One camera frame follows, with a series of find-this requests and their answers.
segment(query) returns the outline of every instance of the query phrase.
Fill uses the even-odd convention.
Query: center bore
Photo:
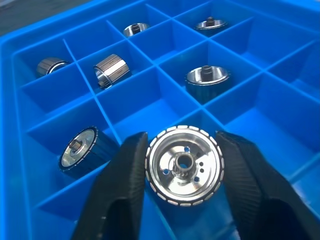
[[[195,171],[195,163],[193,156],[188,152],[179,152],[173,164],[173,171],[179,177],[192,175]]]

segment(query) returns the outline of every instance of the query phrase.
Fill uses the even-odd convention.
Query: cylindrical part
[[[134,23],[132,25],[127,26],[124,30],[123,30],[123,34],[126,37],[131,37],[135,34],[138,34],[146,29],[149,28],[149,25],[146,23]]]
[[[222,67],[198,67],[187,74],[186,90],[199,103],[205,104],[230,88],[229,77],[229,73]]]
[[[69,142],[58,165],[62,172],[79,179],[110,161],[118,149],[118,145],[102,131],[88,127]]]
[[[149,145],[144,162],[151,189],[162,200],[190,207],[210,199],[221,185],[224,159],[216,141],[194,126],[173,126]]]
[[[47,57],[43,59],[36,67],[36,72],[39,77],[44,75],[53,73],[65,66],[67,66],[69,62],[62,60],[58,57]]]
[[[224,30],[226,25],[226,21],[216,20],[212,16],[209,16],[205,21],[199,22],[195,26],[195,29],[209,37]]]
[[[130,75],[126,62],[115,54],[111,54],[94,66],[94,71],[101,89],[107,89]]]

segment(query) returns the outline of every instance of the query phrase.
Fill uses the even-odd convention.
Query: blue divider
[[[320,218],[320,45],[317,24],[311,24],[319,12],[276,2],[270,5],[304,16],[301,25],[289,13],[281,19],[279,9],[263,4],[261,12],[249,0],[95,0],[1,38],[5,239],[70,238],[104,166],[74,180],[58,170],[58,158],[88,126],[119,145],[140,131],[152,140],[175,125],[196,126],[212,136],[216,130],[243,135]],[[227,21],[227,27],[202,35],[194,26],[209,16]],[[123,29],[133,23],[150,28],[127,38]],[[94,65],[110,54],[124,59],[132,75],[101,90]],[[37,64],[46,57],[70,65],[38,77]],[[227,69],[230,85],[200,104],[186,91],[185,79],[203,65]],[[190,208],[167,204],[146,187],[140,239],[150,235],[239,239],[223,186]]]

